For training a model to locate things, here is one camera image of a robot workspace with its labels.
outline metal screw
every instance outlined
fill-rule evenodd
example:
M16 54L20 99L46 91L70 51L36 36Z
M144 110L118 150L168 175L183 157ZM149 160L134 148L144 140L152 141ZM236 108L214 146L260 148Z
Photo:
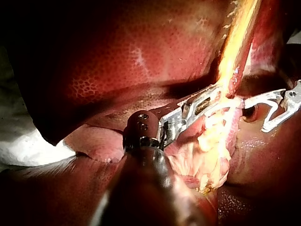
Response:
M141 130L147 130L148 129L147 124L144 124L142 122L138 122L138 124L139 124Z
M295 97L295 96L297 96L297 94L296 94L296 92L295 92L295 91L290 91L290 92L289 92L289 94L290 94L290 96L291 96L291 97Z
M138 118L139 119L143 119L143 120L145 120L145 119L148 119L148 115L147 114L140 114L140 115L138 115Z

